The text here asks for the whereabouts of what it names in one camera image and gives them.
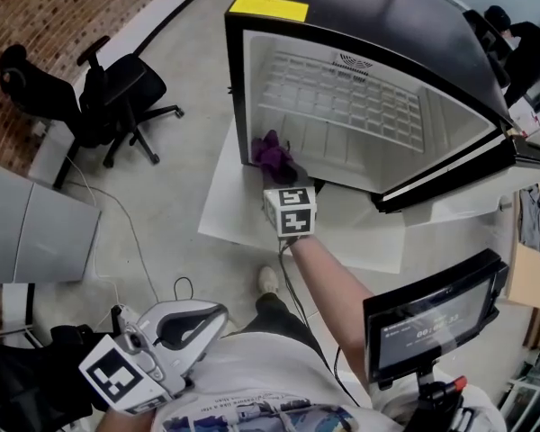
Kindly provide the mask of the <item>light wooden table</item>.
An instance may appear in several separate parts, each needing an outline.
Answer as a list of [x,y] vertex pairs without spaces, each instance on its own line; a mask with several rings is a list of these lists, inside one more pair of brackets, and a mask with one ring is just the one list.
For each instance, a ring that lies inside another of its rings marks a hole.
[[540,254],[519,243],[518,229],[514,232],[506,297],[515,304],[540,309]]

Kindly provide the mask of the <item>person's left leg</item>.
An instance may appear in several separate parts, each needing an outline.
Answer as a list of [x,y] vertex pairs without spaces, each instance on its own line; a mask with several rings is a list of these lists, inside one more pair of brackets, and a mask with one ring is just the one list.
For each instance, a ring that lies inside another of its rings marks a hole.
[[240,333],[270,333],[294,339],[314,350],[326,364],[326,358],[311,330],[274,293],[266,292],[256,300],[256,316]]

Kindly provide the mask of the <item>black chest-mounted monitor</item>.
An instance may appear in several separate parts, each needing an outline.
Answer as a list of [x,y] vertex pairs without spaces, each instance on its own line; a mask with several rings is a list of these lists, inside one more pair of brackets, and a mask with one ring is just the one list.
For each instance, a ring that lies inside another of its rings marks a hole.
[[509,267],[493,250],[363,301],[365,370],[390,385],[424,373],[476,338],[500,314],[496,301]]

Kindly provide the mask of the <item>grey shirt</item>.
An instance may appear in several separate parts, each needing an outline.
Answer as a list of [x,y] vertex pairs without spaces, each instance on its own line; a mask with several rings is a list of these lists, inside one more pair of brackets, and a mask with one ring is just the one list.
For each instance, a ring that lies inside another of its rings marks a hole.
[[538,184],[519,191],[518,242],[540,255],[540,188]]

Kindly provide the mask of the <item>white table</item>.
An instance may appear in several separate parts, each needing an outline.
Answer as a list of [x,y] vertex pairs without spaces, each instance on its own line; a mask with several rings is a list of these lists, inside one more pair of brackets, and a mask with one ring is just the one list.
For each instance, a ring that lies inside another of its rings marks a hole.
[[[344,266],[389,274],[401,271],[405,239],[401,214],[381,214],[365,193],[325,184],[318,194],[316,237]],[[277,250],[263,213],[262,175],[243,166],[236,123],[230,123],[198,232],[229,242]]]

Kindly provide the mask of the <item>purple cleaning cloth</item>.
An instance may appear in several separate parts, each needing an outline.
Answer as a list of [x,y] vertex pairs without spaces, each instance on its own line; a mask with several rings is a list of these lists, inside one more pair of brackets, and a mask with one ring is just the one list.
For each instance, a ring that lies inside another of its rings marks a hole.
[[276,130],[268,131],[263,138],[252,139],[251,159],[274,185],[293,185],[298,179],[290,151],[280,144]]

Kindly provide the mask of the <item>black mini fridge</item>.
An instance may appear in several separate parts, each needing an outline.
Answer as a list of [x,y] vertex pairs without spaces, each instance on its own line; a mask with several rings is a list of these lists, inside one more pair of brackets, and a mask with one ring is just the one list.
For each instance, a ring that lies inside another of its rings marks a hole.
[[[308,175],[367,194],[381,213],[435,222],[497,208],[540,183],[540,147],[514,129],[464,14],[444,0],[234,0],[225,13],[238,149],[276,130]],[[258,105],[277,51],[418,96],[425,151]]]

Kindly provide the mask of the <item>white red-print box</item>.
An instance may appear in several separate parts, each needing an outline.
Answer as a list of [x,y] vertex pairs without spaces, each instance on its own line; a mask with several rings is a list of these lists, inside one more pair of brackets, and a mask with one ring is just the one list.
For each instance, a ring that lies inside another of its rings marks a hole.
[[512,112],[514,129],[523,137],[527,138],[540,128],[537,115],[532,111]]

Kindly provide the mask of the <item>grey cabinet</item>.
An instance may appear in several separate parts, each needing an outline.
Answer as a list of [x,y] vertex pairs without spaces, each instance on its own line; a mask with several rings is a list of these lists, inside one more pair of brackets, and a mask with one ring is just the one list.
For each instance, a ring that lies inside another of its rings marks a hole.
[[0,167],[0,284],[83,279],[100,211]]

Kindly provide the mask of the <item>white low cabinet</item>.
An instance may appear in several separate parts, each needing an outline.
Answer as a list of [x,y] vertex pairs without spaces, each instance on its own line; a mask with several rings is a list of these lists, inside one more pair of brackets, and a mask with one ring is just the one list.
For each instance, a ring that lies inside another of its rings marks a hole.
[[2,321],[6,329],[29,327],[33,324],[35,285],[5,283],[2,287]]

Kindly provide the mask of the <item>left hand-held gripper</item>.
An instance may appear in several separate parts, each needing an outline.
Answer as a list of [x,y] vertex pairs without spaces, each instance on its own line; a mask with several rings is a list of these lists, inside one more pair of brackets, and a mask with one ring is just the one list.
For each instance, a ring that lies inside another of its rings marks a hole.
[[189,373],[226,328],[228,310],[212,301],[162,301],[116,332],[87,336],[80,373],[108,407],[139,415],[175,399]]

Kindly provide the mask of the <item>person's white printed shirt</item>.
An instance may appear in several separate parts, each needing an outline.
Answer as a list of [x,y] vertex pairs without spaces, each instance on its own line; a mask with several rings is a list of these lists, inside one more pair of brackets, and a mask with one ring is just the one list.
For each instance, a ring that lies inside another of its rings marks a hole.
[[372,386],[358,408],[313,349],[270,333],[220,339],[193,383],[151,432],[402,432],[419,396],[410,375],[388,391]]

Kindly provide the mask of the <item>white plug adapter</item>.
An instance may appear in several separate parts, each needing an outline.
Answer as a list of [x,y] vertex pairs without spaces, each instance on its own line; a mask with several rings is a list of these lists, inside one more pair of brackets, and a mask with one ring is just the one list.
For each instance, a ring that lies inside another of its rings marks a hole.
[[111,308],[111,320],[113,328],[124,330],[129,325],[136,325],[140,315],[132,308],[116,304]]

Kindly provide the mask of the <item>person's right forearm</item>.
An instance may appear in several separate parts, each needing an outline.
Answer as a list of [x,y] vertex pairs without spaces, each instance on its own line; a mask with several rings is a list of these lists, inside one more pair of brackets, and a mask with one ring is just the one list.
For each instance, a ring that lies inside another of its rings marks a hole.
[[291,251],[320,316],[352,372],[367,387],[364,302],[374,294],[317,238],[300,238]]

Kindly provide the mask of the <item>black mesh office chair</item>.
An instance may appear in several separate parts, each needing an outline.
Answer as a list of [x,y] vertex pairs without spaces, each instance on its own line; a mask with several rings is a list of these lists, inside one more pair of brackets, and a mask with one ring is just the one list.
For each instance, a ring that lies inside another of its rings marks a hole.
[[0,86],[12,103],[23,113],[67,125],[75,143],[85,149],[107,146],[103,166],[112,168],[122,143],[140,144],[151,164],[160,158],[146,142],[140,125],[162,115],[173,113],[184,117],[176,105],[156,108],[167,92],[162,78],[134,53],[126,54],[109,67],[102,67],[97,53],[110,38],[103,36],[76,60],[78,66],[89,65],[80,96],[73,86],[32,64],[21,44],[8,47],[0,56]]

